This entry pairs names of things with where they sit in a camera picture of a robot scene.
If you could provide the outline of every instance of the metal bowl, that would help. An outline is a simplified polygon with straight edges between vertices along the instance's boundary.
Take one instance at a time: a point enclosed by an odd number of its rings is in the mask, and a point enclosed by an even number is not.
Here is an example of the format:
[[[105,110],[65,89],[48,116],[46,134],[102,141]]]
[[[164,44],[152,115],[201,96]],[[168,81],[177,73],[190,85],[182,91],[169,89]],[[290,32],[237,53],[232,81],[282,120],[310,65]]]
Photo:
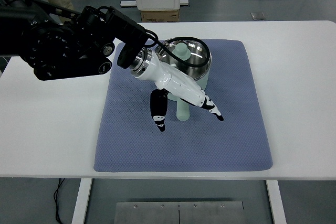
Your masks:
[[[169,54],[167,54],[160,46],[157,46],[155,49],[155,53],[157,54],[158,58],[162,62],[166,62],[174,67],[176,67],[178,70],[182,71],[183,73],[187,74],[188,76],[192,77],[195,81],[198,81],[202,77],[204,77],[211,65],[211,53],[209,51],[208,46],[205,43],[200,43],[196,41],[198,39],[196,38],[186,38],[186,39],[181,39],[181,38],[172,38],[168,39],[164,42],[162,42],[168,49],[169,51],[173,52],[174,48],[176,47],[177,44],[179,43],[184,43],[187,45],[187,48],[191,52],[190,58],[186,61],[192,64],[201,64],[203,63],[206,58],[207,54],[210,54],[209,61],[207,62],[206,65],[199,67],[199,68],[194,68],[194,67],[188,67],[184,65],[183,63],[175,60],[173,57],[171,57]]]

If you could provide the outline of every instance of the cardboard box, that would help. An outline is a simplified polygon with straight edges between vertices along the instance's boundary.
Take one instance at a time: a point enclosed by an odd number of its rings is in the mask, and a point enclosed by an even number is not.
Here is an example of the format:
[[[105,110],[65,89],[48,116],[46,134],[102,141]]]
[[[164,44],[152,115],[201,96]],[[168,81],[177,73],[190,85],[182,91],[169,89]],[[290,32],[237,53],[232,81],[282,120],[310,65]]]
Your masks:
[[[180,10],[143,10],[142,22],[179,22]]]

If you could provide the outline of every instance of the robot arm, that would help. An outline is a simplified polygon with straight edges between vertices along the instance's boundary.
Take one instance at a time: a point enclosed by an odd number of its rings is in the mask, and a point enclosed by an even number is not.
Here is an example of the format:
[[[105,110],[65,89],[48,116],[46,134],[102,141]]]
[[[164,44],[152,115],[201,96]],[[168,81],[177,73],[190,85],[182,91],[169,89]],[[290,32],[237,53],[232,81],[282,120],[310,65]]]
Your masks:
[[[70,21],[58,24],[49,14],[68,17]],[[125,43],[118,66],[131,68],[137,79],[151,80],[158,88],[151,95],[151,114],[161,131],[168,92],[223,120],[215,104],[191,77],[160,62],[155,52],[147,49],[160,43],[157,36],[113,7],[86,6],[79,13],[39,0],[0,0],[0,55],[21,56],[40,80],[107,73],[112,66],[107,57],[114,51],[115,38]],[[154,43],[146,45],[150,39]],[[206,63],[189,65],[201,67]]]

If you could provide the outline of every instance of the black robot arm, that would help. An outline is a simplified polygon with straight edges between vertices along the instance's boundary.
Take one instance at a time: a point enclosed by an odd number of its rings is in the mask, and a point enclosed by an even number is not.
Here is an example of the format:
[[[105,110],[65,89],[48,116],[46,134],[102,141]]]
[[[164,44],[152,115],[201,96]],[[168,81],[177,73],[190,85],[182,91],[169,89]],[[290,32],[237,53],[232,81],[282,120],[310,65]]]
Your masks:
[[[59,24],[50,14],[70,21]],[[79,13],[39,0],[0,0],[0,55],[21,56],[40,80],[108,72],[115,38],[125,43],[118,65],[127,68],[149,35],[113,7]]]

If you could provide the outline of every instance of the black wire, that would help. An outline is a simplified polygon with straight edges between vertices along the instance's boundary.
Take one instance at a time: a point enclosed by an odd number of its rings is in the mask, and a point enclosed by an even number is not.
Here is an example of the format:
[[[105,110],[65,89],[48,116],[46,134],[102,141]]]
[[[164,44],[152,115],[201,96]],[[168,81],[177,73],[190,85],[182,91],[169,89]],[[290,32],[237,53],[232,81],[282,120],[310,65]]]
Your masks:
[[[58,213],[58,200],[57,200],[57,198],[58,198],[58,191],[59,191],[59,188],[60,188],[61,185],[63,184],[64,180],[65,180],[65,178],[63,178],[63,179],[61,179],[61,178],[58,179],[58,186],[57,186],[56,191],[54,192],[54,201],[55,201],[55,204],[56,204],[56,214],[55,214],[55,219],[56,219],[56,221],[57,221],[58,223],[60,223],[60,224],[63,224],[63,223],[62,223],[61,219],[59,218],[59,213]]]
[[[154,41],[154,43],[150,44],[150,45],[145,45],[145,47],[153,47],[156,44],[158,44],[167,54],[169,54],[175,60],[177,60],[178,62],[180,62],[180,63],[182,63],[182,64],[184,64],[184,65],[186,65],[188,67],[200,68],[200,67],[205,66],[209,62],[209,60],[210,60],[210,51],[209,51],[209,48],[200,39],[193,38],[193,37],[177,37],[177,38],[171,39],[171,40],[194,40],[194,41],[196,41],[196,42],[198,42],[198,43],[200,43],[200,44],[202,44],[204,46],[204,48],[206,49],[206,52],[207,52],[205,61],[202,62],[202,63],[200,63],[200,64],[192,64],[192,63],[189,63],[187,61],[184,61],[184,60],[180,59],[178,56],[176,56],[175,54],[173,54],[172,52],[170,52],[170,50],[168,48],[166,48],[166,46],[159,41],[159,37],[157,36],[156,33],[154,33],[153,31],[150,31],[150,30],[146,30],[146,33],[148,35],[151,35],[150,39],[152,41]]]

